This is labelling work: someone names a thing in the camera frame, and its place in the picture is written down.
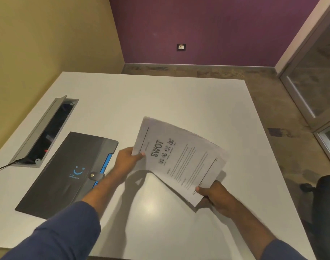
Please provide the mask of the person's left hand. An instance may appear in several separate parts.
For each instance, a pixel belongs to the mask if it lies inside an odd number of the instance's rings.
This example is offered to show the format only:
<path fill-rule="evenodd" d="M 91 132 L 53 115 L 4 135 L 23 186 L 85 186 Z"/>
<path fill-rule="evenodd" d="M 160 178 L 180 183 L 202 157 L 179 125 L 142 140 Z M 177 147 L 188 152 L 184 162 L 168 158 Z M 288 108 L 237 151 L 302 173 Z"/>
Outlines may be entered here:
<path fill-rule="evenodd" d="M 116 157 L 116 161 L 111 174 L 119 179 L 123 179 L 134 169 L 137 161 L 132 161 L 132 152 L 134 147 L 128 147 L 120 150 Z"/>

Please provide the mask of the person's right hand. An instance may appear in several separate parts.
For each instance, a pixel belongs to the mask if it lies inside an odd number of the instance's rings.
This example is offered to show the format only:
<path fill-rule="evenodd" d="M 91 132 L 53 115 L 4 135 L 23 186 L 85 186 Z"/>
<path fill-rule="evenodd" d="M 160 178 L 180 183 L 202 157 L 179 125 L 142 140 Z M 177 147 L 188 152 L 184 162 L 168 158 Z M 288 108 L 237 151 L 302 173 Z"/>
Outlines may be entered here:
<path fill-rule="evenodd" d="M 214 207 L 220 214 L 232 219 L 238 209 L 238 200 L 219 181 L 214 181 L 210 187 L 210 196 L 202 196 L 198 208 Z"/>

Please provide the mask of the printed white paper sheets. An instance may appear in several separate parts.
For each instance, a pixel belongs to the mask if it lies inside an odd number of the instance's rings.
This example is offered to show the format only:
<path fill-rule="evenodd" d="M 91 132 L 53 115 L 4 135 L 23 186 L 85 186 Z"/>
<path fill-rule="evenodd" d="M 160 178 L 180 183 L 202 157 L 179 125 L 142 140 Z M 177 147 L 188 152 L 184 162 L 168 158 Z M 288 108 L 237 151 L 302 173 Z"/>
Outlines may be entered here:
<path fill-rule="evenodd" d="M 223 148 L 190 131 L 144 117 L 132 155 L 144 153 L 135 170 L 154 173 L 192 206 L 203 196 L 196 187 L 209 188 L 228 161 Z"/>

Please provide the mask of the person's right forearm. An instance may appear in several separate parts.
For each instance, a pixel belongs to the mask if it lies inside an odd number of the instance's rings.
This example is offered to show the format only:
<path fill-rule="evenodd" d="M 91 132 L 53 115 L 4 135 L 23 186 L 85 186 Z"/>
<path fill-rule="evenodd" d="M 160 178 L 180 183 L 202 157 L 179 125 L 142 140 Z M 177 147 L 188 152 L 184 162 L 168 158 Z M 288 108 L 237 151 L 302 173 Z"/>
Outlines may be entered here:
<path fill-rule="evenodd" d="M 228 215 L 256 260 L 307 260 L 289 244 L 278 239 L 237 199 L 229 204 Z"/>

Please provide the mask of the person's left forearm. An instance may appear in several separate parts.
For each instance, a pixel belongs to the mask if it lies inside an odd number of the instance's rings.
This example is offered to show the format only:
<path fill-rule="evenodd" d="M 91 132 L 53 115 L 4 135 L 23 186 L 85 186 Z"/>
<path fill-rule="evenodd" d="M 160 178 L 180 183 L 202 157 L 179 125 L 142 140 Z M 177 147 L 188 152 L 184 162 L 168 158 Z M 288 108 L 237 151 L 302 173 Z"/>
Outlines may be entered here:
<path fill-rule="evenodd" d="M 100 233 L 100 220 L 128 172 L 114 168 L 82 201 L 43 222 L 0 260 L 86 260 Z"/>

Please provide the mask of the dark grey document folder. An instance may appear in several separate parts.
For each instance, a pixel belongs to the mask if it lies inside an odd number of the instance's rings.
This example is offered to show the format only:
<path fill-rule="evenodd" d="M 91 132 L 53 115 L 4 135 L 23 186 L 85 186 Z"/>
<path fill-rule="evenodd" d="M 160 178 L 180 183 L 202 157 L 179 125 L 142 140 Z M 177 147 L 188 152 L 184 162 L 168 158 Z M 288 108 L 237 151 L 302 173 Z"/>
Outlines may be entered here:
<path fill-rule="evenodd" d="M 117 140 L 70 132 L 15 211 L 49 219 L 80 201 L 104 178 L 117 146 Z"/>

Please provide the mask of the black office chair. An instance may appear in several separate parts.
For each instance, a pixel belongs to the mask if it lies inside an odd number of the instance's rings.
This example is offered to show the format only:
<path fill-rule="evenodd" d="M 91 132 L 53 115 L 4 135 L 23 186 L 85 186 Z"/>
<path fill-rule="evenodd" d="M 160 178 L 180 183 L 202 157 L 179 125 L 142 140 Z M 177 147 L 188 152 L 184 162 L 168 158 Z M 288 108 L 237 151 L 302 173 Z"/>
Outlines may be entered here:
<path fill-rule="evenodd" d="M 330 175 L 321 177 L 316 186 L 300 184 L 303 193 L 313 193 L 312 222 L 301 220 L 318 260 L 330 260 Z"/>

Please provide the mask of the glass door with metal frame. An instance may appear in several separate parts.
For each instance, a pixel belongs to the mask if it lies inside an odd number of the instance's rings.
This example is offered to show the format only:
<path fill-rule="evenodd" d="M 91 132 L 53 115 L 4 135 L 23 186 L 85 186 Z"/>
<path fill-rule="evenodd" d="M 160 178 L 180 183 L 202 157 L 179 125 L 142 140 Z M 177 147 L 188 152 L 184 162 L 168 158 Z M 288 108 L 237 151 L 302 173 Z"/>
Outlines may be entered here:
<path fill-rule="evenodd" d="M 320 0 L 292 44 L 280 80 L 330 160 L 330 0 Z"/>

